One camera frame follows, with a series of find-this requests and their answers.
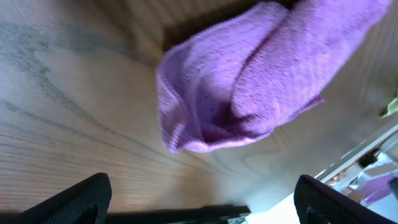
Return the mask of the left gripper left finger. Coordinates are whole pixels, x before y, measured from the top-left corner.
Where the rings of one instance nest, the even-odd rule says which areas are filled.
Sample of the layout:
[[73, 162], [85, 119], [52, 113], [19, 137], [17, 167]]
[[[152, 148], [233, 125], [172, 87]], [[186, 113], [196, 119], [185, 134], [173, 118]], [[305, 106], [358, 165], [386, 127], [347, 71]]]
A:
[[19, 223], [104, 224], [112, 197], [108, 174], [97, 173], [22, 212]]

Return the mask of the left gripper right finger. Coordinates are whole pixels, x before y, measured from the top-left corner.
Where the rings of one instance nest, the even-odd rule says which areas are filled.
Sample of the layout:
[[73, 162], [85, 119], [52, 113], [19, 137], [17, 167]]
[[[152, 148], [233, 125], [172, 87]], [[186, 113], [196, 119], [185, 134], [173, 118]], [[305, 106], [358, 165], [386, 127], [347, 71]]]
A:
[[309, 175], [294, 190], [300, 224], [395, 224]]

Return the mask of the purple microfiber cloth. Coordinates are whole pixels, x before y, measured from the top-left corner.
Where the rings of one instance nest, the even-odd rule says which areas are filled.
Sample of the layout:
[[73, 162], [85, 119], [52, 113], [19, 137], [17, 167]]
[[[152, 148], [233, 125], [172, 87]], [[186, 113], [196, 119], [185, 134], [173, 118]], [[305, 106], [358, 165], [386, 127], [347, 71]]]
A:
[[391, 0], [261, 1], [165, 53], [156, 71], [173, 153], [245, 146], [322, 102]]

